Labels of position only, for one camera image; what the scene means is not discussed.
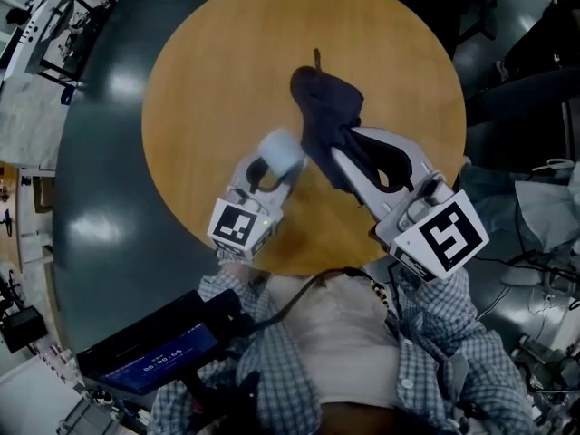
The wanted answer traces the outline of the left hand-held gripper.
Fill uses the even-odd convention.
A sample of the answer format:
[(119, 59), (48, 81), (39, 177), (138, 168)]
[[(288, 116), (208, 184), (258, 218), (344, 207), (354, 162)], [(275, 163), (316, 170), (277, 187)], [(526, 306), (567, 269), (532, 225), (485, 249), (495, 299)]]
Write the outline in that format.
[(266, 161), (253, 152), (238, 162), (227, 194), (219, 198), (208, 226), (208, 237), (217, 249), (253, 260), (273, 236), (284, 217), (283, 205), (292, 193), (307, 159), (299, 160), (275, 184), (260, 181), (268, 171)]

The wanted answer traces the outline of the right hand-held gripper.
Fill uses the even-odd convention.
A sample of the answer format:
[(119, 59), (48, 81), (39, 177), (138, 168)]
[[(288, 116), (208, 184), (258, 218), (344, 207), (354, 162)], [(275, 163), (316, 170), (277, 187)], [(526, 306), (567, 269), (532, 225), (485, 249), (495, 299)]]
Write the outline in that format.
[(431, 173), (417, 142), (380, 128), (352, 128), (352, 136), (358, 155), (351, 160), (332, 148), (333, 159), (373, 218), (381, 219), (375, 238), (421, 280), (449, 278), (489, 242), (466, 192)]

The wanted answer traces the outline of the white cylindrical object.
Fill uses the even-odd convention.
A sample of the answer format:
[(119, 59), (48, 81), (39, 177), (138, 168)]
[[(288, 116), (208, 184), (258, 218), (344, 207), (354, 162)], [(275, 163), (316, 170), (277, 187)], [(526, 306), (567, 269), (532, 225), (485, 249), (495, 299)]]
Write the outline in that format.
[(270, 132), (258, 145), (258, 155), (278, 177), (304, 163), (305, 154), (293, 133), (279, 128)]

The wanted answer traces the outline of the dark blue cloth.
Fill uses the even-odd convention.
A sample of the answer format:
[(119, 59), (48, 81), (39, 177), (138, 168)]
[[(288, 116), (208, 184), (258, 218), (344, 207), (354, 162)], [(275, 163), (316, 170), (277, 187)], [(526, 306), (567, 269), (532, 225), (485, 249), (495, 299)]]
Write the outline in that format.
[(314, 65), (301, 66), (292, 74), (290, 91), (303, 116), (302, 149), (334, 189), (351, 194), (353, 190), (335, 162), (332, 149), (341, 150), (351, 160), (367, 160), (352, 133), (361, 123), (362, 93), (325, 72), (317, 48)]

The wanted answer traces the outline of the person's left forearm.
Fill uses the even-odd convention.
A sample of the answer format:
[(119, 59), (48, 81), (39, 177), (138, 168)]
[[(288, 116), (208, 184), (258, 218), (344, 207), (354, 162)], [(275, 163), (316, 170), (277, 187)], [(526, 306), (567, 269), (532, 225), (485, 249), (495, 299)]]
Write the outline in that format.
[(220, 260), (219, 274), (221, 276), (233, 276), (242, 283), (251, 283), (255, 277), (252, 266), (233, 260)]

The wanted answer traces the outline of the blue denim garment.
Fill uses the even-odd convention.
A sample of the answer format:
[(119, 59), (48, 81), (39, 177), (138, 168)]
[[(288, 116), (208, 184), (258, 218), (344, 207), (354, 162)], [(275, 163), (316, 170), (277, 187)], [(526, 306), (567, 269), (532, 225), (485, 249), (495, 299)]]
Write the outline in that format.
[(464, 164), (460, 187), (466, 192), (489, 234), (516, 231), (517, 194), (515, 182), (521, 174)]

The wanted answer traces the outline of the pale grey fabric pile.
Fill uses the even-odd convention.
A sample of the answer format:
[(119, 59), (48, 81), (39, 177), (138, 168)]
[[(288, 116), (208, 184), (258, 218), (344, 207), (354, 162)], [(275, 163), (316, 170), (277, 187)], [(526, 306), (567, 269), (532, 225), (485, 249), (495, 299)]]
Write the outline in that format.
[(580, 256), (580, 160), (567, 184), (517, 181), (517, 201), (524, 222), (545, 253), (559, 248)]

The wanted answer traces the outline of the person's checked shirt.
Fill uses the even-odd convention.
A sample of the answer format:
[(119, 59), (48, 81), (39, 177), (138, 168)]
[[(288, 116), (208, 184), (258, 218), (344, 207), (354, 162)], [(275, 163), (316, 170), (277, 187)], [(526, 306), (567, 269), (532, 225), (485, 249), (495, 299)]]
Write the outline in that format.
[(205, 373), (214, 383), (223, 378), (243, 381), (249, 372), (260, 371), (258, 422), (208, 422), (186, 386), (171, 382), (156, 396), (148, 435), (535, 435), (525, 384), (499, 335), (479, 320), (464, 269), (427, 283), (401, 268), (397, 303), (376, 282), (347, 275), (366, 279), (388, 306), (386, 324), (400, 345), (401, 405), (393, 410), (323, 406), (283, 324), (311, 286), (345, 274), (317, 280), (254, 271), (248, 284), (219, 272), (206, 276), (198, 290), (236, 290), (258, 322), (277, 313), (284, 316), (281, 323), (237, 342), (234, 360)]

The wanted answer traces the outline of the person's white undershirt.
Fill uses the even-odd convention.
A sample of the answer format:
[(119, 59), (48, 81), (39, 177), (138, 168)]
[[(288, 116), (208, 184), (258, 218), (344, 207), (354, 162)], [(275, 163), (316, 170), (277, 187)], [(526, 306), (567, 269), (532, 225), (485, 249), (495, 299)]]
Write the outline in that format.
[(389, 309), (362, 277), (311, 286), (284, 319), (323, 406), (399, 407), (400, 345)]

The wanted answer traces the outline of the black tablet with screen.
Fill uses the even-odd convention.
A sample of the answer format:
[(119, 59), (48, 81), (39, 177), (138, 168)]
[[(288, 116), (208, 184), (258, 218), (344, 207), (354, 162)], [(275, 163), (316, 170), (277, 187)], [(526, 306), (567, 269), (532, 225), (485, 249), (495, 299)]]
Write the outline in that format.
[(221, 357), (241, 317), (233, 290), (207, 301), (193, 290), (78, 353), (76, 361), (84, 377), (145, 395)]

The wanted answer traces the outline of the white marble counter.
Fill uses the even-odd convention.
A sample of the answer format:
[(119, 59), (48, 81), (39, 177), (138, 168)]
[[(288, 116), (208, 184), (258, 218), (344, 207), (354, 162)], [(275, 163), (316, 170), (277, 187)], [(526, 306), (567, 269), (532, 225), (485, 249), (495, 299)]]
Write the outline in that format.
[(68, 107), (63, 87), (40, 76), (11, 77), (0, 86), (0, 161), (56, 169)]

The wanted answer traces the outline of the black box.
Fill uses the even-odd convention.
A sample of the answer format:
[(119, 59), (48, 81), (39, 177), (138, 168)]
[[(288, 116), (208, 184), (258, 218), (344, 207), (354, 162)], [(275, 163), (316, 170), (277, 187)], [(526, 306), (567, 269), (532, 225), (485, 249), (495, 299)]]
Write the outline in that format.
[(48, 334), (44, 319), (34, 306), (0, 320), (0, 334), (10, 353), (16, 353)]

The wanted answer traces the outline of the black metal frame table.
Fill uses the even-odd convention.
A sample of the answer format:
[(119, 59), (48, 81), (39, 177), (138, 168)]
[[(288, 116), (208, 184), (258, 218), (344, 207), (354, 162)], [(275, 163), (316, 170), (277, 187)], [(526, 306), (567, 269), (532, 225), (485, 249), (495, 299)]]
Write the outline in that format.
[(43, 0), (21, 37), (24, 72), (65, 85), (80, 80), (117, 0)]

